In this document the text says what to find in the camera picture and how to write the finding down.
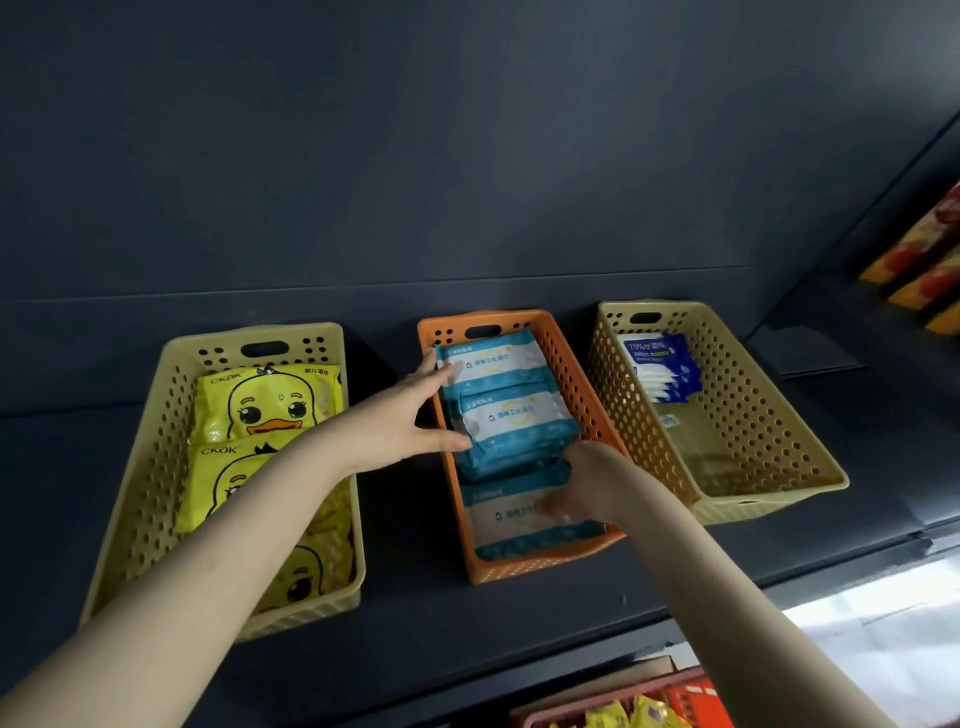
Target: white floor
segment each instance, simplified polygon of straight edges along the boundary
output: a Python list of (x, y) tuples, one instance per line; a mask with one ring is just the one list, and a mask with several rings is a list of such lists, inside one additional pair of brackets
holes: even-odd
[[(902, 728), (960, 717), (960, 556), (786, 614)], [(686, 644), (667, 651), (697, 664)]]

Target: human arm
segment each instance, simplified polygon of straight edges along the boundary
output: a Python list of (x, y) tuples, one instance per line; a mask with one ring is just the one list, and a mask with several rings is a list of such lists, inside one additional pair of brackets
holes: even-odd
[(652, 475), (599, 443), (564, 456), (570, 484), (541, 510), (627, 533), (739, 728), (893, 728)]
[(415, 375), (304, 432), (0, 701), (0, 726), (179, 726), (333, 487), (469, 438), (414, 426), (449, 376)]

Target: yellow wet wipes package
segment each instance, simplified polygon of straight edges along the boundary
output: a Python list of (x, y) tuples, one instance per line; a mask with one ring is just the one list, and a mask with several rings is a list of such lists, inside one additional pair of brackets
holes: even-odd
[(190, 442), (219, 443), (312, 427), (342, 412), (340, 367), (281, 364), (197, 379)]
[(341, 534), (337, 529), (304, 534), (253, 613), (279, 609), (343, 589), (350, 583), (352, 569), (353, 546), (348, 534)]
[(190, 447), (186, 487), (176, 530), (190, 533), (246, 483), (271, 455), (303, 430), (276, 430), (243, 440)]
[(324, 498), (324, 502), (320, 504), (313, 520), (307, 526), (306, 532), (317, 533), (335, 528), (346, 536), (350, 532), (351, 523), (350, 480), (347, 478), (337, 483)]

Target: hand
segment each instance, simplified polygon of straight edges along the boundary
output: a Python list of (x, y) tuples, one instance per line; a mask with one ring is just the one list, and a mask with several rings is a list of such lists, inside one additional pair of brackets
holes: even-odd
[(569, 484), (537, 503), (543, 515), (561, 522), (617, 523), (630, 490), (640, 479), (653, 477), (615, 448), (589, 440), (574, 441), (564, 450), (564, 459), (570, 464)]
[(470, 449), (467, 435), (414, 425), (423, 403), (453, 374), (452, 367), (436, 366), (437, 352), (431, 348), (414, 374), (328, 420), (350, 473), (373, 471), (425, 452)]

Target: forearm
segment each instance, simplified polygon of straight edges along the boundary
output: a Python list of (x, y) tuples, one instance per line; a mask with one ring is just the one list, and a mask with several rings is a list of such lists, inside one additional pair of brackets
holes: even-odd
[(326, 495), (335, 419), (301, 435), (0, 703), (0, 724), (180, 725)]
[(894, 725), (666, 488), (629, 477), (617, 522), (738, 726)]

